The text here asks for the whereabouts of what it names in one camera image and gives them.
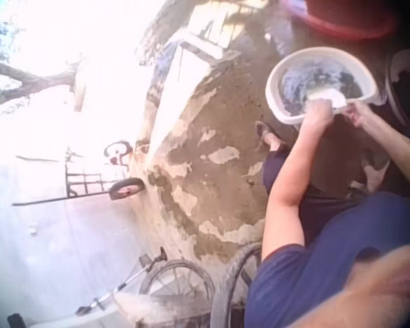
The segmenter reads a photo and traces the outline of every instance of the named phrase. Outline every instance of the water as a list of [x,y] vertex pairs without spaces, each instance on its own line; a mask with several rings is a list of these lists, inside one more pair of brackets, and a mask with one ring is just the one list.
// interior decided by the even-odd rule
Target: water
[[310,91],[323,87],[340,90],[346,99],[362,96],[354,76],[342,64],[325,57],[313,57],[293,64],[278,85],[285,109],[291,116],[303,113]]

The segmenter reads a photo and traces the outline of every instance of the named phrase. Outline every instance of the tire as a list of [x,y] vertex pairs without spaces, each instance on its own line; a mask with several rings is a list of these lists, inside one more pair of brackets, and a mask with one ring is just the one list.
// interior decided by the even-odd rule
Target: tire
[[105,157],[113,156],[113,154],[110,154],[110,153],[109,153],[109,148],[110,148],[111,146],[116,145],[116,144],[121,144],[121,145],[124,145],[124,146],[126,147],[125,152],[119,154],[120,157],[123,157],[124,155],[130,154],[130,153],[133,151],[132,146],[129,144],[129,142],[124,141],[124,140],[120,140],[120,141],[113,142],[113,143],[109,144],[108,146],[106,146],[106,147],[105,147],[105,150],[103,150],[103,155],[104,155]]
[[8,316],[8,324],[10,328],[26,328],[25,322],[19,313]]
[[241,274],[247,259],[260,252],[261,243],[249,244],[239,249],[229,261],[225,275],[216,289],[213,306],[211,307],[210,326],[212,328],[230,328],[228,319],[237,278]]
[[[136,190],[130,193],[120,193],[120,189],[129,186],[137,186]],[[132,196],[136,193],[139,193],[145,188],[144,182],[140,178],[127,178],[124,180],[120,180],[112,185],[109,189],[109,197],[111,200],[122,200],[123,198],[127,198]]]
[[149,274],[147,274],[144,278],[139,289],[139,293],[141,295],[148,295],[150,292],[150,288],[152,287],[153,283],[160,274],[180,267],[188,268],[192,270],[194,273],[196,273],[204,281],[207,297],[210,300],[213,300],[215,287],[210,275],[197,264],[187,260],[170,260],[163,265],[154,267],[153,270],[151,270]]

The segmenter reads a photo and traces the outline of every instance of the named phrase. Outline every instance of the wheelbarrow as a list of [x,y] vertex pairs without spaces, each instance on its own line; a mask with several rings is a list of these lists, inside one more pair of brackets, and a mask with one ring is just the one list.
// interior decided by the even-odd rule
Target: wheelbarrow
[[[64,173],[66,182],[66,195],[64,197],[49,198],[43,200],[35,200],[30,202],[17,202],[13,206],[27,206],[34,204],[42,204],[49,202],[58,202],[60,200],[70,200],[80,197],[89,197],[95,195],[103,195],[108,193],[111,200],[121,200],[131,195],[139,193],[144,189],[144,182],[140,178],[128,177],[128,164],[123,163],[123,157],[131,155],[133,149],[127,141],[117,141],[105,147],[103,155],[108,161],[101,163],[108,165],[113,176],[106,180],[103,178],[102,172],[88,173],[85,171],[85,161],[83,156],[73,152],[70,148],[67,149],[64,161]],[[24,161],[44,161],[44,162],[58,162],[51,159],[34,159],[23,156],[17,158]],[[90,191],[90,185],[100,186],[100,191]],[[83,191],[77,191],[78,186],[83,186]]]

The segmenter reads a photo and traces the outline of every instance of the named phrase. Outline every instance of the tree branch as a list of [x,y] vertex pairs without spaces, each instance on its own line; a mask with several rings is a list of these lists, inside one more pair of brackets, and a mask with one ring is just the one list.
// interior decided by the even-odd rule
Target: tree branch
[[50,77],[36,77],[36,80],[31,80],[29,83],[24,83],[16,89],[3,90],[0,92],[0,105],[9,100],[28,96],[30,94],[40,92],[48,87],[55,87],[56,85],[70,85],[74,84],[74,77],[76,72],[63,72]]
[[5,75],[11,79],[21,81],[23,83],[31,83],[39,79],[36,75],[25,72],[23,70],[17,70],[6,64],[0,63],[0,75]]

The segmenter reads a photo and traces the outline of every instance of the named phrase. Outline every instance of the foot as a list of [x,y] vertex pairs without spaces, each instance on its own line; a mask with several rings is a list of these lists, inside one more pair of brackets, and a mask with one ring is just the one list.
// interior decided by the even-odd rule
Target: foot
[[387,161],[381,169],[376,170],[373,153],[369,150],[364,150],[363,154],[361,154],[360,163],[366,175],[366,188],[369,194],[374,193],[381,186],[390,161]]
[[257,121],[255,122],[257,135],[261,140],[270,147],[270,151],[278,150],[281,144],[284,142],[275,134],[273,129],[266,123]]

